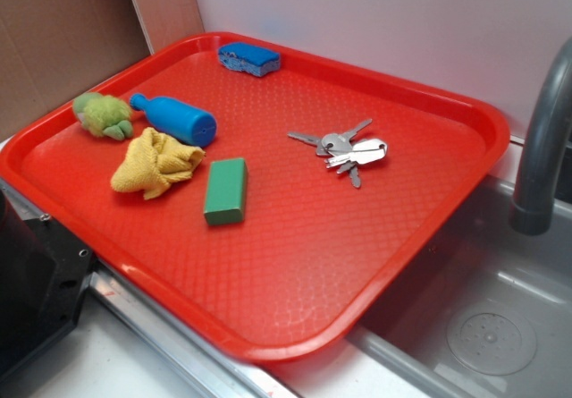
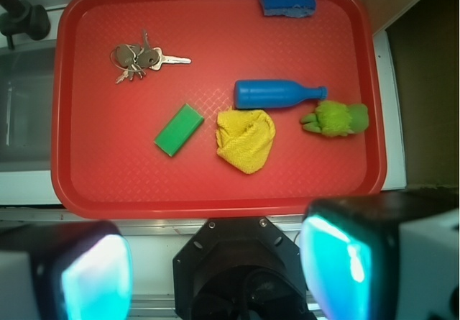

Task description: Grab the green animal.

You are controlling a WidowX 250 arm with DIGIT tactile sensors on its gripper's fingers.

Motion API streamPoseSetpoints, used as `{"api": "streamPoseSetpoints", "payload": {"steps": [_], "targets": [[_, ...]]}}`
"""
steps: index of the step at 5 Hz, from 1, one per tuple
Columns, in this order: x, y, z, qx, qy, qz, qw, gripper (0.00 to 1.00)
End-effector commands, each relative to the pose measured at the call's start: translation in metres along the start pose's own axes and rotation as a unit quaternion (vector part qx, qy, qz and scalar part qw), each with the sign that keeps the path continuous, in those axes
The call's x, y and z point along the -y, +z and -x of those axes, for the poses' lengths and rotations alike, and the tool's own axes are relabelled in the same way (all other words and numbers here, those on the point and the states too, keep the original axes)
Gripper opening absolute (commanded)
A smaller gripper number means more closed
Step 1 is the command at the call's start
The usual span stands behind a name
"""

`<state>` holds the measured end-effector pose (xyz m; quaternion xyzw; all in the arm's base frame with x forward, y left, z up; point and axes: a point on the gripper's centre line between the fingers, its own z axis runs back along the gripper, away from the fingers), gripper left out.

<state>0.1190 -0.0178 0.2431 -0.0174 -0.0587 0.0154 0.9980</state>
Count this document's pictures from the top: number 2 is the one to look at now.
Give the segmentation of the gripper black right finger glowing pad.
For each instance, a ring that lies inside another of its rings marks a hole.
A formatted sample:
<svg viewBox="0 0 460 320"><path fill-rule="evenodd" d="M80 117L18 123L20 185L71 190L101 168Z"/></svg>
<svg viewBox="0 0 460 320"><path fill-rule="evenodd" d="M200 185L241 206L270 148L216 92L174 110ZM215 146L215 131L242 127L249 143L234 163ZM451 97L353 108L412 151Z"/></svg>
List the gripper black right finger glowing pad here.
<svg viewBox="0 0 460 320"><path fill-rule="evenodd" d="M300 260L327 319L457 319L459 195L420 189L315 200Z"/></svg>

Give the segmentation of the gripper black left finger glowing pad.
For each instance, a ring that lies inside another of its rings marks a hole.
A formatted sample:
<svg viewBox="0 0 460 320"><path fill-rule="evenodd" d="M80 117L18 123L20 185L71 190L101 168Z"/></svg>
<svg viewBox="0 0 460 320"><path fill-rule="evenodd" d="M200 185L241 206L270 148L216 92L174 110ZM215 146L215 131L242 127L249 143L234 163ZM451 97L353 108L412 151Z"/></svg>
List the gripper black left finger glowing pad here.
<svg viewBox="0 0 460 320"><path fill-rule="evenodd" d="M1 228L2 319L127 319L129 243L110 221Z"/></svg>

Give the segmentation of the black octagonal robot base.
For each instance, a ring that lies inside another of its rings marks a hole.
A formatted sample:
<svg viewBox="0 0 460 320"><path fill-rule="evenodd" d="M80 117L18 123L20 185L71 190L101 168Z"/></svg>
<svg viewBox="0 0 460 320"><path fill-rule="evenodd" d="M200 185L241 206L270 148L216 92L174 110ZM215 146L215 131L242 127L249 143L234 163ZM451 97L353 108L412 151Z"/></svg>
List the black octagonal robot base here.
<svg viewBox="0 0 460 320"><path fill-rule="evenodd" d="M180 319L314 319L299 247L265 217L209 219L172 259Z"/></svg>

